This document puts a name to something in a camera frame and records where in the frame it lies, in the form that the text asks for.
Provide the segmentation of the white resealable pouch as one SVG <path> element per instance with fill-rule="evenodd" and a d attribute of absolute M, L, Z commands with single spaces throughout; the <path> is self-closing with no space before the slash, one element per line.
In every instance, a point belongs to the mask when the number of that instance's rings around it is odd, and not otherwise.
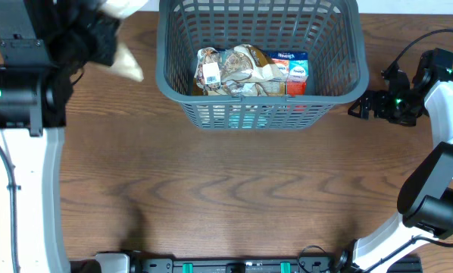
<path fill-rule="evenodd" d="M 118 19 L 121 25 L 125 19 L 147 3 L 148 0 L 103 0 L 100 1 L 98 9 Z M 136 82 L 142 82 L 144 79 L 142 69 L 133 53 L 129 50 L 126 43 L 121 40 L 118 40 L 113 64 L 106 68 L 106 71 Z"/>

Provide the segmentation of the orange spaghetti package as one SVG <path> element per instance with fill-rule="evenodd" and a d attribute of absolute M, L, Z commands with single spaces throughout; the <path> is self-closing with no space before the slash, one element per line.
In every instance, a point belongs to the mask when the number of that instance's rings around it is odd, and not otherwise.
<path fill-rule="evenodd" d="M 302 96 L 305 93 L 306 82 L 276 82 L 262 83 L 268 96 Z"/>

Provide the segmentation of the Kleenex tissue multipack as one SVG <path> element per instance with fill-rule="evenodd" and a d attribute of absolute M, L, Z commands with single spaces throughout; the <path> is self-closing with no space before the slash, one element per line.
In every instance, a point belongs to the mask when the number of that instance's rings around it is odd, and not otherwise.
<path fill-rule="evenodd" d="M 309 75 L 307 52 L 269 51 L 267 55 L 276 64 L 280 76 L 275 76 L 277 82 L 305 82 Z"/>

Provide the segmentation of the beige snack pouch with window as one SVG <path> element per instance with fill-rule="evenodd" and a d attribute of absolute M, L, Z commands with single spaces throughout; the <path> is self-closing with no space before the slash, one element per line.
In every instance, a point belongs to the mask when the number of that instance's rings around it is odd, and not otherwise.
<path fill-rule="evenodd" d="M 227 50 L 199 49 L 194 80 L 201 86 L 227 81 L 261 85 L 280 75 L 266 53 L 253 45 L 241 44 Z"/>

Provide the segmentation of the teal wipes packet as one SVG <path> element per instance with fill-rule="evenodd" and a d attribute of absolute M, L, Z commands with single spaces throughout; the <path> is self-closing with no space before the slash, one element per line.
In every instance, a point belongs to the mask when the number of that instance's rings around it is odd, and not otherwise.
<path fill-rule="evenodd" d="M 256 108 L 231 109 L 228 127 L 234 129 L 265 128 L 270 119 L 270 112 L 258 111 Z"/>

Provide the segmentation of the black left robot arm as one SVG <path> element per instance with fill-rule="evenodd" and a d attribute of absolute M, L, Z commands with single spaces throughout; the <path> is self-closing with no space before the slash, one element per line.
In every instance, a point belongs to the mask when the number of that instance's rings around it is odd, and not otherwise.
<path fill-rule="evenodd" d="M 67 257 L 66 105 L 89 62 L 110 67 L 124 13 L 106 1 L 0 1 L 0 272 L 131 272 L 127 253 Z"/>

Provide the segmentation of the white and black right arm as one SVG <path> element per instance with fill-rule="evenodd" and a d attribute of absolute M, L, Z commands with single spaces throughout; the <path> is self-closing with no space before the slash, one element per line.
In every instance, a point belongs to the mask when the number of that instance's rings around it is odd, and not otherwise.
<path fill-rule="evenodd" d="M 337 272 L 388 272 L 427 243 L 453 248 L 453 53 L 435 48 L 420 57 L 409 80 L 397 64 L 382 73 L 389 88 L 366 91 L 348 114 L 373 115 L 406 127 L 430 119 L 432 152 L 401 187 L 396 213 L 372 234 L 343 252 Z"/>

